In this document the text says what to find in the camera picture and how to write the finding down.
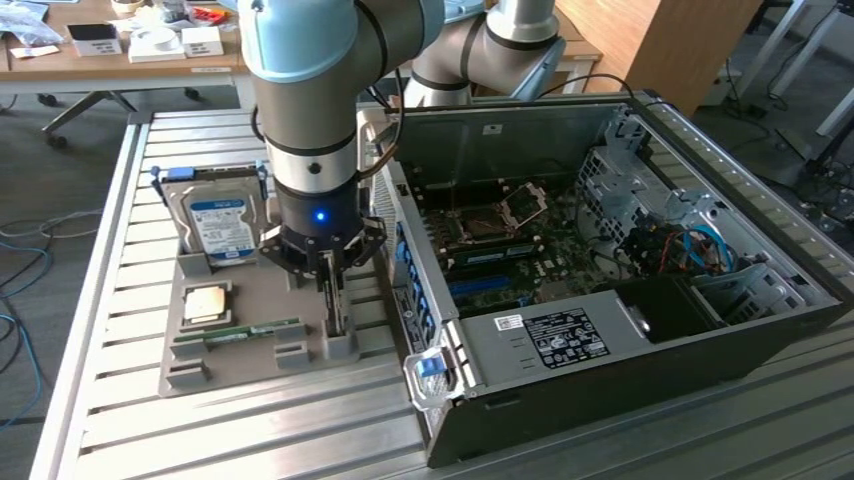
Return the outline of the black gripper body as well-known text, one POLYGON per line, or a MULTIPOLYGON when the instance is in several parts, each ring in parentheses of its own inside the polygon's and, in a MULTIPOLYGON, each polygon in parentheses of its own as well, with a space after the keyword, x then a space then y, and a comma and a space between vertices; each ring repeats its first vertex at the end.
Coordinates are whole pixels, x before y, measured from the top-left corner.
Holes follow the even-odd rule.
POLYGON ((283 222, 283 239, 303 248, 314 239, 320 248, 332 240, 350 241, 363 228, 356 184, 323 193, 306 193, 275 185, 283 222))

